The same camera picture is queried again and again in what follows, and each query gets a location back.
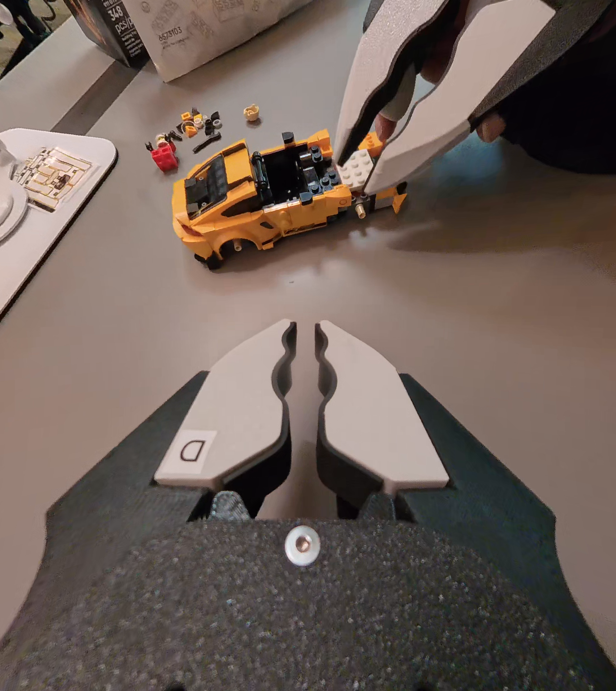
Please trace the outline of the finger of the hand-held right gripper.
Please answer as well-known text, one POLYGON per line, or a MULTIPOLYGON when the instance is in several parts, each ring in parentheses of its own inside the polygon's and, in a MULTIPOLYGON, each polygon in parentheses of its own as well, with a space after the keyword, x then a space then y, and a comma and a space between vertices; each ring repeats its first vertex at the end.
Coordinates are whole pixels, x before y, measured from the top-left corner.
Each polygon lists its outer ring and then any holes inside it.
POLYGON ((472 16, 448 69, 384 147, 364 191, 376 194, 415 177, 471 131, 472 113, 554 16, 543 1, 498 1, 472 16))
POLYGON ((450 1, 371 2, 340 109, 337 163, 354 153, 377 116, 403 118, 416 75, 450 24, 450 1))

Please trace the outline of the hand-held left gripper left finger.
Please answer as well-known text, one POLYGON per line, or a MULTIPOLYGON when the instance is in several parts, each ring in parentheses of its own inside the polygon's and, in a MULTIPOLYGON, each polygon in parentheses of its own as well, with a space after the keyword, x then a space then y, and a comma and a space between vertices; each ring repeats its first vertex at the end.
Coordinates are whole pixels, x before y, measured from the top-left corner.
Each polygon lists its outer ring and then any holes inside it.
POLYGON ((157 484, 234 491, 259 511, 291 469, 286 393, 297 325, 282 319, 207 374, 154 474, 157 484))

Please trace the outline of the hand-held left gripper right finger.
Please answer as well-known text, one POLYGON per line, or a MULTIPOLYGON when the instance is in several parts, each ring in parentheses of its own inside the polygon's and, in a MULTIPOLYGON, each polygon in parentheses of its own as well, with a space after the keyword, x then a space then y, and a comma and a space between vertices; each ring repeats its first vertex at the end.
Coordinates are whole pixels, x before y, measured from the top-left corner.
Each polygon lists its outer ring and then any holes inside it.
POLYGON ((315 325, 316 462, 322 483, 360 509, 369 496, 446 487, 450 476, 398 370, 377 350, 323 320, 315 325))

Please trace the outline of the yellow lego car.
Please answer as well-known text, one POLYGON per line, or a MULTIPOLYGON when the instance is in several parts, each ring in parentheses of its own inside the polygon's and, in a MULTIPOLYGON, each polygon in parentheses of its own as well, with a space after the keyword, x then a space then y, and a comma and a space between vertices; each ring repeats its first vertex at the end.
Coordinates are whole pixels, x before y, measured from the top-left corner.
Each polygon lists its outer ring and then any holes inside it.
POLYGON ((231 144, 174 183, 172 226, 198 262, 217 270, 232 250, 272 249, 288 237, 320 229, 347 215, 400 211, 407 183, 376 194, 364 190, 383 143, 369 133, 346 163, 333 162, 329 132, 251 151, 231 144))

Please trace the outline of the person's right forearm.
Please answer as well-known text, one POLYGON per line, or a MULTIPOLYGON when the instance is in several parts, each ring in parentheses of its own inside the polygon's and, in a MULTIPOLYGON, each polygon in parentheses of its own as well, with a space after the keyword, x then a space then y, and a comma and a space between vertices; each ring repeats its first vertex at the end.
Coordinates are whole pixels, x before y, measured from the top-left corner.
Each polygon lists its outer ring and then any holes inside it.
POLYGON ((616 174, 616 1, 553 65, 495 109, 502 136, 550 167, 616 174))

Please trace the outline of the pile of small lego pieces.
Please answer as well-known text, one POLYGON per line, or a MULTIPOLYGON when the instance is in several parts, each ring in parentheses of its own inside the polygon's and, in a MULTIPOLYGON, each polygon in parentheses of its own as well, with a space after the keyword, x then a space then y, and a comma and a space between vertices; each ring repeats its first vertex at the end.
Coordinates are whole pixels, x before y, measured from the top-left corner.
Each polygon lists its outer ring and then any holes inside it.
POLYGON ((218 111, 213 112, 211 116, 206 116, 196 108, 192 108, 181 114, 176 130, 182 137, 190 139, 198 134, 204 134, 206 137, 214 136, 219 133, 222 126, 218 111))

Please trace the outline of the red lego minifigure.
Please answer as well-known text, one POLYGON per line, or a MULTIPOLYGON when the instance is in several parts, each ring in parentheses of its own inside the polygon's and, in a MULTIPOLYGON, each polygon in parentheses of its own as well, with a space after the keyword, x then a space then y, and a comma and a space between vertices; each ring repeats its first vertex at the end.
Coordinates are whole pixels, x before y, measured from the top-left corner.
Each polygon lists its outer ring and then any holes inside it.
POLYGON ((145 143, 153 162, 162 172, 177 171, 179 159, 176 155, 175 142, 181 138, 175 131, 157 134, 155 142, 145 143))

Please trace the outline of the black lego box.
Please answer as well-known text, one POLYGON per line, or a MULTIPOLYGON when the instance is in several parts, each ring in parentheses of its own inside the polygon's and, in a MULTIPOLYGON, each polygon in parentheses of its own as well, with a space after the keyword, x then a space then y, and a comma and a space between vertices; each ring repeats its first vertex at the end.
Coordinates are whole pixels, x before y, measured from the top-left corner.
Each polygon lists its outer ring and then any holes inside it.
POLYGON ((124 66, 141 68, 148 51, 123 1, 64 1, 85 36, 124 66))

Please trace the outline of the lego sticker sheet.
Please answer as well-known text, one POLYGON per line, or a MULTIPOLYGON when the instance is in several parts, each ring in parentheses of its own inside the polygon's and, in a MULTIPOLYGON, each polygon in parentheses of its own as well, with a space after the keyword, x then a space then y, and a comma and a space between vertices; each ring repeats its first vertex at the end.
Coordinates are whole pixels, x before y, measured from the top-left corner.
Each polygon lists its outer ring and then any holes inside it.
POLYGON ((43 147, 19 164, 11 179, 27 193, 28 205, 53 213, 65 206, 99 166, 59 146, 43 147))

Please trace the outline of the white printed paper bag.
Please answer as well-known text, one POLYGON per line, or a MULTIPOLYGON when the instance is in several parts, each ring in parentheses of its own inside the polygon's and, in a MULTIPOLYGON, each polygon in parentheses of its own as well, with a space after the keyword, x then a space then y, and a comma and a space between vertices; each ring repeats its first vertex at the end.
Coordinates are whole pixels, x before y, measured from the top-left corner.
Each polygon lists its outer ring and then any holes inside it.
POLYGON ((251 40, 308 1, 125 1, 165 82, 251 40))

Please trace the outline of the white book stand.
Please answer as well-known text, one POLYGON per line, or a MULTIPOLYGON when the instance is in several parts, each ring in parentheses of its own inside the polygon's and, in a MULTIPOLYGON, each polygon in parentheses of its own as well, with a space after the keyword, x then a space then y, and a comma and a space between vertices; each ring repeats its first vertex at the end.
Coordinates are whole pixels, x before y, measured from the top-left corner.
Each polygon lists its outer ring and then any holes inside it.
POLYGON ((12 128, 0 133, 0 320, 109 175, 118 158, 100 137, 12 128), (16 167, 43 147, 58 146, 99 168, 65 206, 53 213, 28 205, 26 191, 11 179, 16 167))

